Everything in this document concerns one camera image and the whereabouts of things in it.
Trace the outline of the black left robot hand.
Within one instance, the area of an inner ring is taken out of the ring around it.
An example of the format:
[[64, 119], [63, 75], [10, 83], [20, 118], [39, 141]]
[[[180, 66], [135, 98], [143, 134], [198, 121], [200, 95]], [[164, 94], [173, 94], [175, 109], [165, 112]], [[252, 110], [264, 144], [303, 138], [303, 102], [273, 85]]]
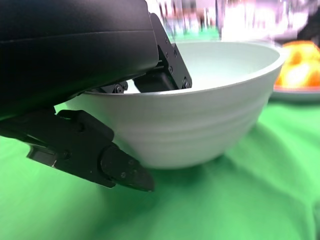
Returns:
[[55, 106], [85, 92], [189, 89], [192, 79], [144, 0], [3, 0], [0, 3], [0, 134], [28, 158], [107, 188], [144, 192], [152, 176], [83, 110]]

